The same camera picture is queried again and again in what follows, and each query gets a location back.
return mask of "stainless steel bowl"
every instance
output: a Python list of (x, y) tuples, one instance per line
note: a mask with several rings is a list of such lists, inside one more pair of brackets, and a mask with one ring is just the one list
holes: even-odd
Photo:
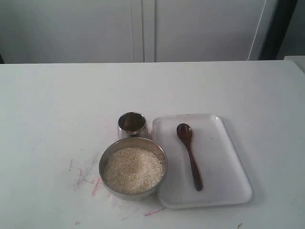
[[(160, 162), (163, 166), (163, 175), (162, 175), (159, 183), (157, 183), (154, 187), (152, 187), (151, 189), (149, 189), (145, 192), (132, 194), (132, 195), (120, 193), (120, 192), (117, 192), (117, 191), (111, 189), (105, 182), (105, 179), (103, 177), (103, 172), (104, 172), (105, 165), (107, 164), (107, 160), (108, 160), (109, 156), (112, 153), (114, 153), (120, 149), (127, 148), (127, 147), (137, 147), (137, 148), (151, 151), (153, 154), (155, 154), (158, 157), (158, 159), (160, 160)], [(123, 139), (113, 143), (111, 146), (109, 146), (105, 150), (105, 152), (102, 155), (101, 160), (100, 160), (99, 171), (100, 171), (100, 176), (102, 178), (103, 184), (105, 185), (105, 187), (108, 189), (108, 191), (110, 193), (112, 193), (113, 195), (115, 195), (121, 199), (139, 200), (141, 198), (144, 198), (144, 197), (152, 194), (153, 192), (155, 192), (159, 189), (159, 187), (163, 183), (165, 175), (166, 175), (167, 158), (166, 158), (166, 155), (165, 155), (163, 149), (158, 144), (153, 142), (152, 140), (149, 140), (146, 138), (141, 138), (141, 137), (128, 137), (128, 138), (123, 138)]]

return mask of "uncooked rice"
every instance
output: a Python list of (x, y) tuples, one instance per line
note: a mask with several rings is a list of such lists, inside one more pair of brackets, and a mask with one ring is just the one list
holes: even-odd
[(151, 189), (161, 179), (163, 167), (150, 151), (124, 148), (109, 156), (104, 169), (106, 184), (124, 194), (137, 194)]

